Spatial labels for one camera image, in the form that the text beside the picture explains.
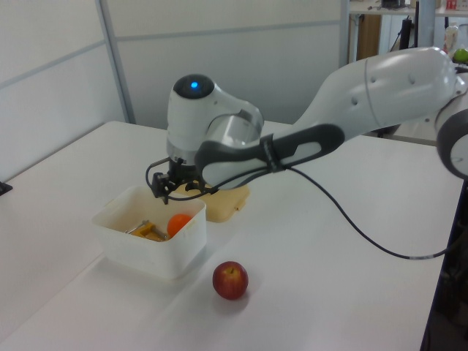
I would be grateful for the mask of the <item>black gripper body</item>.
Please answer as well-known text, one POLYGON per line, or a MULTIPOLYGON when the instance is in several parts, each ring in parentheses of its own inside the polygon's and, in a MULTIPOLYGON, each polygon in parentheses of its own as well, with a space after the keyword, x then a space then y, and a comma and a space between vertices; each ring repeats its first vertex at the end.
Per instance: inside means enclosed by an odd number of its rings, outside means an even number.
POLYGON ((170 182, 174 184, 185 184, 200 180, 199 173, 194 165, 185 165, 173 160, 169 161, 167 174, 170 182))

